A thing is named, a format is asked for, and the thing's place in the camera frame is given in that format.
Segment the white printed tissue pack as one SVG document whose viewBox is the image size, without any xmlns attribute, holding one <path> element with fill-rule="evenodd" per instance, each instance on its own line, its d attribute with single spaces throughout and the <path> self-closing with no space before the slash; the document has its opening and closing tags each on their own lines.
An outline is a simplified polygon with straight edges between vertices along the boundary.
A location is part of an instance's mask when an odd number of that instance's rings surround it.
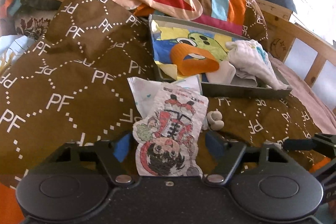
<svg viewBox="0 0 336 224">
<path fill-rule="evenodd" d="M 139 77 L 127 78 L 130 90 L 133 94 L 136 108 L 142 118 L 145 118 L 153 104 L 154 97 L 159 91 L 163 82 L 141 79 Z M 182 80 L 172 82 L 185 89 L 191 89 L 198 94 L 202 94 L 201 81 L 198 76 L 190 76 Z"/>
</svg>

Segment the grey cloth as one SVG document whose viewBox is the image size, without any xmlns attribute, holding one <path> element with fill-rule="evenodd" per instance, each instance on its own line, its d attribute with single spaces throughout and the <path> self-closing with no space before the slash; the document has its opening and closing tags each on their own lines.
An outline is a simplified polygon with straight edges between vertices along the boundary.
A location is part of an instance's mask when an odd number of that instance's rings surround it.
<svg viewBox="0 0 336 224">
<path fill-rule="evenodd" d="M 231 81 L 231 85 L 256 88 L 258 83 L 254 75 L 237 69 Z"/>
</svg>

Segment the white cloth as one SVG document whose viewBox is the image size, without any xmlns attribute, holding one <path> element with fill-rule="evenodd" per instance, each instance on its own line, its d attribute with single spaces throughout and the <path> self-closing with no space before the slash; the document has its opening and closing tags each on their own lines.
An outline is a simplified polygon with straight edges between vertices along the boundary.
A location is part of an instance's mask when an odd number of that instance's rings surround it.
<svg viewBox="0 0 336 224">
<path fill-rule="evenodd" d="M 209 83 L 219 85 L 229 85 L 236 74 L 236 68 L 226 60 L 219 63 L 219 69 L 214 72 L 206 73 Z"/>
</svg>

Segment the white whale print towel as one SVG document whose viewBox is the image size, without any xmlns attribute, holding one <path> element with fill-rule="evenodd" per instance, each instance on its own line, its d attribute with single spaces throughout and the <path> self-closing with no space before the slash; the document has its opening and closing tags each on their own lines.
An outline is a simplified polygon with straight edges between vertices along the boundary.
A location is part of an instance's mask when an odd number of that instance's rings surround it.
<svg viewBox="0 0 336 224">
<path fill-rule="evenodd" d="M 228 61 L 236 68 L 262 80 L 274 90 L 285 90 L 288 85 L 276 77 L 268 53 L 256 40 L 226 42 Z"/>
</svg>

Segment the orange fabric band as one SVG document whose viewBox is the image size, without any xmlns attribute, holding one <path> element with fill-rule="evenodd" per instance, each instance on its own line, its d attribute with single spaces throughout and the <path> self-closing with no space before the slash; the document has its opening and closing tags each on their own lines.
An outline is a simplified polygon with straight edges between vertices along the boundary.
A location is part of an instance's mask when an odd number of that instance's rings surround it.
<svg viewBox="0 0 336 224">
<path fill-rule="evenodd" d="M 208 50 L 184 43 L 172 47 L 170 58 L 183 76 L 209 73 L 219 69 L 219 62 Z"/>
</svg>

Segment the grey tray with dinosaur picture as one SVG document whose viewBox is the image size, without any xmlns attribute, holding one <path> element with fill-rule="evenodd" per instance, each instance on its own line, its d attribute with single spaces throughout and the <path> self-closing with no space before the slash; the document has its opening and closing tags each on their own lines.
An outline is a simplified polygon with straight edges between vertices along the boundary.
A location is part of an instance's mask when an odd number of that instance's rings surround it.
<svg viewBox="0 0 336 224">
<path fill-rule="evenodd" d="M 291 92 L 256 40 L 160 15 L 149 16 L 149 31 L 159 81 L 193 76 L 209 97 L 284 98 Z"/>
</svg>

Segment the brown monkey print duvet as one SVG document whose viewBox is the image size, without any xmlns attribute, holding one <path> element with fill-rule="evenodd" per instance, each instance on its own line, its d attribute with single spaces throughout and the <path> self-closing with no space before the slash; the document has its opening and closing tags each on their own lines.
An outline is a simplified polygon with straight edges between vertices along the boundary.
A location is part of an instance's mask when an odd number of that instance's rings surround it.
<svg viewBox="0 0 336 224">
<path fill-rule="evenodd" d="M 127 78 L 154 79 L 147 26 L 111 0 L 65 0 L 47 32 L 1 75 L 1 223 L 20 223 L 15 188 L 68 141 L 117 140 L 141 119 Z M 266 140 L 322 132 L 292 94 L 284 99 L 211 97 L 224 137 Z"/>
</svg>

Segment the light blue blanket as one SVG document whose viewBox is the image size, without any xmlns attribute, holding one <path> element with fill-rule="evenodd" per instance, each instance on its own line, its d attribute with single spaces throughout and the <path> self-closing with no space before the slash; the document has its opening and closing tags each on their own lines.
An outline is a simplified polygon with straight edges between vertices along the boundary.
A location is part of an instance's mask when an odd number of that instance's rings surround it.
<svg viewBox="0 0 336 224">
<path fill-rule="evenodd" d="M 5 71 L 7 71 L 7 69 L 9 69 L 9 67 L 11 67 L 11 65 L 13 65 L 34 43 L 34 39 L 24 35 L 1 36 L 1 75 L 3 75 L 3 73 L 5 73 Z"/>
</svg>

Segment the floral brown pillow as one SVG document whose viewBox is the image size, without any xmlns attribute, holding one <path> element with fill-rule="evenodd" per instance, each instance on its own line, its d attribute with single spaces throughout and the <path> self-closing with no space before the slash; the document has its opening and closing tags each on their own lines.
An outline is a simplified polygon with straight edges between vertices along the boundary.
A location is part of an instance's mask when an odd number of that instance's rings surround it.
<svg viewBox="0 0 336 224">
<path fill-rule="evenodd" d="M 56 11 L 33 8 L 21 9 L 14 15 L 16 33 L 38 40 L 38 38 L 47 32 L 50 21 L 55 14 Z"/>
</svg>

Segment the wooden bed frame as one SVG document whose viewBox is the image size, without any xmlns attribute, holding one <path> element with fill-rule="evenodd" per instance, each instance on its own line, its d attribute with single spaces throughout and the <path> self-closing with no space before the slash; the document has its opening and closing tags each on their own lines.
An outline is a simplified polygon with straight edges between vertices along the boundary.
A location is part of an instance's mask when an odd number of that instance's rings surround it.
<svg viewBox="0 0 336 224">
<path fill-rule="evenodd" d="M 317 52 L 304 78 L 304 81 L 312 87 L 327 61 L 335 65 L 335 48 L 303 26 L 291 23 L 289 20 L 292 12 L 289 9 L 265 0 L 255 1 L 264 15 L 268 28 L 270 52 L 275 58 L 284 62 L 296 39 Z"/>
</svg>

